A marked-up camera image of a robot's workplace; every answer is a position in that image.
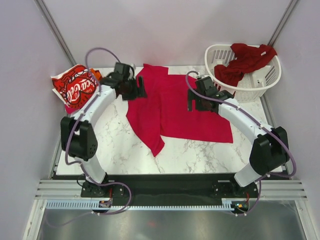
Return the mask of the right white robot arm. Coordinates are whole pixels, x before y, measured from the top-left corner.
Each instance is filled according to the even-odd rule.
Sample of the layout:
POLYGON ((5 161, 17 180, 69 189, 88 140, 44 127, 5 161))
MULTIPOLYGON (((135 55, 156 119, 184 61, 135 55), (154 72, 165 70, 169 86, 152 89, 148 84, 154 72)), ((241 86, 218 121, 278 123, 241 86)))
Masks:
POLYGON ((247 186, 269 176, 289 178, 289 174, 275 170, 289 160, 288 135, 286 130, 264 124, 248 113, 240 103, 223 90, 215 92, 212 97, 201 95, 196 89, 187 93, 187 108, 192 111, 193 105, 197 111, 216 113, 233 124, 252 145, 247 163, 240 171, 231 177, 229 191, 235 197, 242 196, 247 186))

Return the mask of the bright red t-shirt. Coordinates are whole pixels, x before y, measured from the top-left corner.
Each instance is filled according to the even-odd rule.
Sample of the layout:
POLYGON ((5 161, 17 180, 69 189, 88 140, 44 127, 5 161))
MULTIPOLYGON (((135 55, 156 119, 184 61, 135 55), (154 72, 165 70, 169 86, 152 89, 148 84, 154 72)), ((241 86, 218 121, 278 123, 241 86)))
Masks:
POLYGON ((188 111, 188 86, 182 74, 169 74, 168 67, 145 63, 146 98, 128 102, 126 118, 137 137, 156 157, 165 146, 162 137, 232 143, 230 122, 214 112, 188 111))

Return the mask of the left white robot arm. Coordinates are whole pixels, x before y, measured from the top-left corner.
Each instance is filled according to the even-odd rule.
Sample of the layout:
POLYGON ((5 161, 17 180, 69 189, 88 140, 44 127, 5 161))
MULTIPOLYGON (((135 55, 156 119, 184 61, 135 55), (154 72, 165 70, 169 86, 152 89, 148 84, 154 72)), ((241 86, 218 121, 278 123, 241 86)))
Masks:
POLYGON ((98 140, 95 125, 105 109, 117 99, 133 101, 146 98, 142 76, 126 76, 112 72, 102 78, 90 100, 76 113, 65 116, 60 121, 61 148, 67 166, 79 165, 92 191, 99 197, 106 196, 110 185, 104 181, 107 173, 97 157, 98 140))

